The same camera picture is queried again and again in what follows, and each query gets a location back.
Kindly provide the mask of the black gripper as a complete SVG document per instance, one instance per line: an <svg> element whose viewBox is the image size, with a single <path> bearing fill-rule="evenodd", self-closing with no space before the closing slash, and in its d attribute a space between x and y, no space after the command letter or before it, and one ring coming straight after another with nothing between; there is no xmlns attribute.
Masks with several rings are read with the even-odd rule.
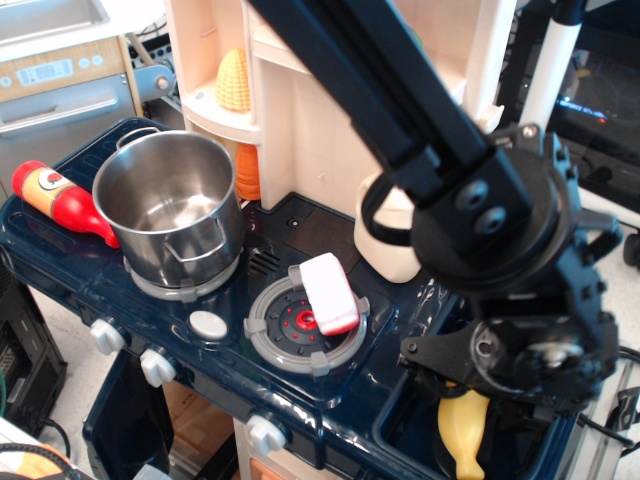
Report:
<svg viewBox="0 0 640 480"><path fill-rule="evenodd" d="M512 175L473 174L436 212L417 211L411 232L424 270L463 301L462 325L406 338L400 351L429 404L467 389L504 399L492 407L492 448L525 455L553 421L531 404L570 415L615 371L618 328L595 265L622 232L582 206L556 135L528 124L492 141Z"/></svg>

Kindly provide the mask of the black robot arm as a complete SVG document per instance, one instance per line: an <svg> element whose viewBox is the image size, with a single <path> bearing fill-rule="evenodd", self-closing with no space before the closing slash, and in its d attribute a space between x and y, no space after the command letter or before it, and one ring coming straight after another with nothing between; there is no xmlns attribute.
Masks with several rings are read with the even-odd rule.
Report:
<svg viewBox="0 0 640 480"><path fill-rule="evenodd" d="M367 230L411 247L470 304L463 329L402 342L419 387L441 403L474 391L560 415L583 410L618 358L595 264L621 231L612 216L582 207L557 137L531 125L483 134L387 1L254 8L382 166L361 207Z"/></svg>

